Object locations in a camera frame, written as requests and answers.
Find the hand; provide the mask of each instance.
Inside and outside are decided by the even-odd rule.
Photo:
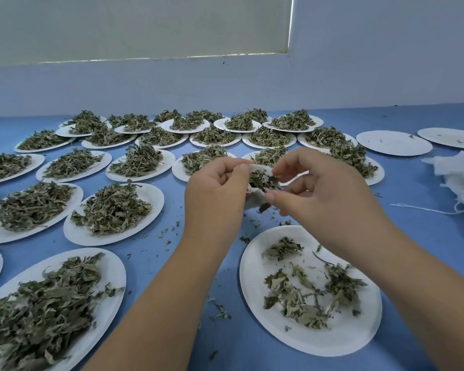
[[[329,155],[298,148],[281,157],[272,173],[287,182],[307,170],[285,190],[268,192],[266,200],[336,255],[350,258],[351,246],[371,237],[377,227],[392,225],[359,172]]]
[[[222,247],[227,253],[243,218],[249,164],[251,160],[223,157],[192,175],[185,193],[183,239]]]

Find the blue table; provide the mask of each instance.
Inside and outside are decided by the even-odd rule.
[[[273,112],[278,116],[284,112]],[[451,127],[464,129],[464,104],[385,107],[361,109],[337,109],[311,111],[325,121],[355,137],[367,130],[389,129],[415,133],[426,127]],[[56,129],[66,117],[8,118],[0,119],[0,153],[12,153],[16,143],[32,134],[33,130]],[[296,143],[291,149],[300,145]],[[80,147],[76,141],[72,147]],[[71,146],[46,151],[46,162],[69,152]],[[198,150],[189,141],[170,150],[179,158],[182,154]],[[241,157],[254,149],[240,142],[228,148]],[[125,147],[105,150],[114,159],[124,155]],[[426,156],[450,156],[457,149],[435,145]],[[379,193],[381,204],[392,220],[422,247],[445,261],[464,275],[464,213],[448,216],[416,209],[398,208],[391,203],[406,203],[420,207],[452,211],[455,195],[447,188],[440,187],[442,178],[433,175],[433,168],[421,162],[423,156],[397,158],[371,151],[368,155],[376,159],[385,169],[382,182],[372,186]],[[123,261],[127,270],[127,292],[117,317],[110,330],[120,322],[145,287],[151,282],[161,266],[167,261],[179,243],[184,224],[184,190],[186,184],[176,179],[171,170],[145,181],[159,187],[165,195],[165,206],[161,214],[146,229],[133,237],[107,246]],[[18,179],[0,183],[0,198],[7,194],[37,183],[35,171]],[[74,182],[83,188],[85,197],[100,188],[110,185],[104,171]],[[250,220],[260,220],[255,228]],[[239,235],[251,239],[285,218],[280,218],[272,209],[260,215],[254,210],[247,212]],[[180,221],[180,227],[171,231],[170,227]],[[33,264],[58,253],[78,248],[63,235],[63,222],[32,237],[9,244],[0,245],[4,267],[0,275],[0,286],[13,276]],[[169,228],[163,238],[157,238],[161,230]],[[167,240],[172,243],[165,246]],[[241,295],[238,267],[246,244],[238,238],[223,261],[210,289],[210,296],[223,304],[232,315],[232,320],[211,321],[208,317],[216,314],[216,308],[207,304],[201,318],[202,326],[196,336],[189,370],[385,370],[434,369],[423,348],[410,334],[395,308],[383,295],[382,324],[366,347],[358,352],[337,358],[322,358],[301,353],[289,348],[271,336],[255,320]],[[210,361],[210,354],[218,350]]]

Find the person's right arm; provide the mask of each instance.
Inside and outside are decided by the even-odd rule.
[[[272,173],[287,182],[306,170],[268,202],[371,278],[439,368],[464,370],[464,278],[397,228],[346,163],[303,147]]]

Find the person's right hand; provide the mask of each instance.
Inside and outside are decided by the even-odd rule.
[[[356,169],[308,147],[281,157],[272,173],[287,182],[285,190],[266,193],[268,203],[290,215],[318,242],[344,259],[349,251],[382,228],[390,219]]]

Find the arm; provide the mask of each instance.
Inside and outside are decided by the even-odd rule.
[[[441,369],[464,370],[464,278],[403,234],[346,163],[304,147],[273,174],[286,182],[306,170],[268,202],[385,291]]]
[[[251,161],[217,159],[191,177],[181,242],[85,371],[187,369],[206,295],[241,225],[249,182],[241,163]]]

